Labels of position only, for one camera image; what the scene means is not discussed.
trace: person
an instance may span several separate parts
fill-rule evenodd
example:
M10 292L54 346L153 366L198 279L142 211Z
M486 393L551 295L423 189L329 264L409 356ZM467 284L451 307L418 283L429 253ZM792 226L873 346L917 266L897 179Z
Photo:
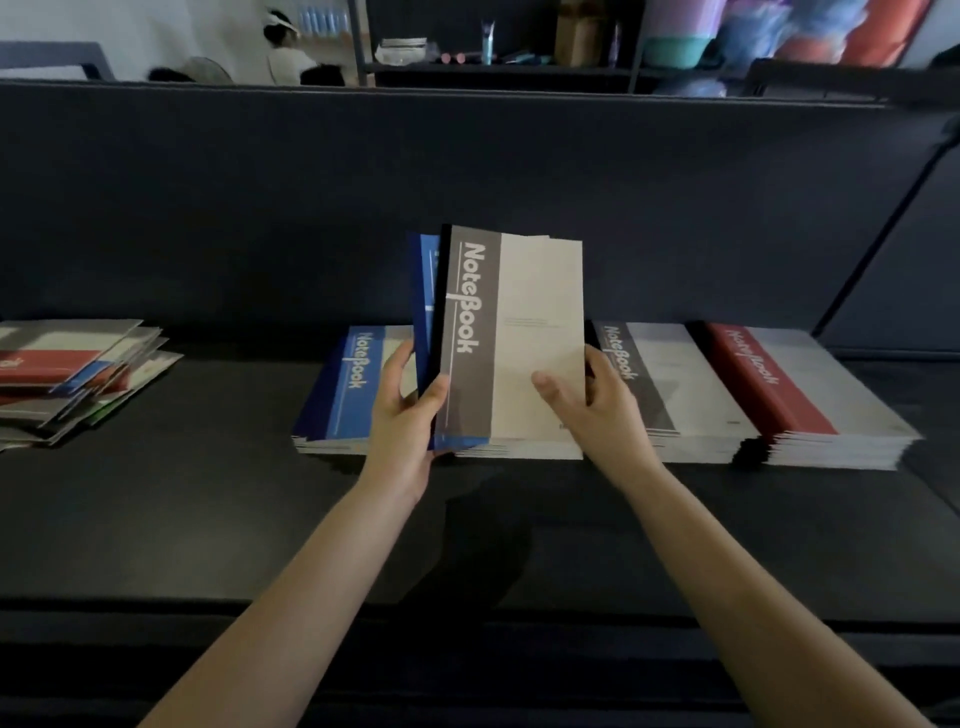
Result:
M277 85L335 85L342 86L344 75L335 65L318 65L297 47L300 31L281 11L269 11L263 26L263 36L270 43L267 63L270 75Z
M164 696L142 728L293 728L400 529L427 487L430 423L448 381L399 393L404 343L386 362L363 470L270 588ZM757 724L930 726L878 672L784 589L659 461L607 357L587 347L587 403L532 385L620 491L739 688Z

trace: black table surface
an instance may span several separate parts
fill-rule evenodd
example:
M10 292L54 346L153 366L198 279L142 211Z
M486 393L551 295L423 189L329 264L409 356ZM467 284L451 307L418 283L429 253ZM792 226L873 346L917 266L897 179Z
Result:
M899 472L673 470L819 617L960 623L960 364L851 366L929 437ZM187 358L99 428L0 455L0 602L256 597L360 464L290 443L318 371ZM588 462L439 462L369 602L689 616Z

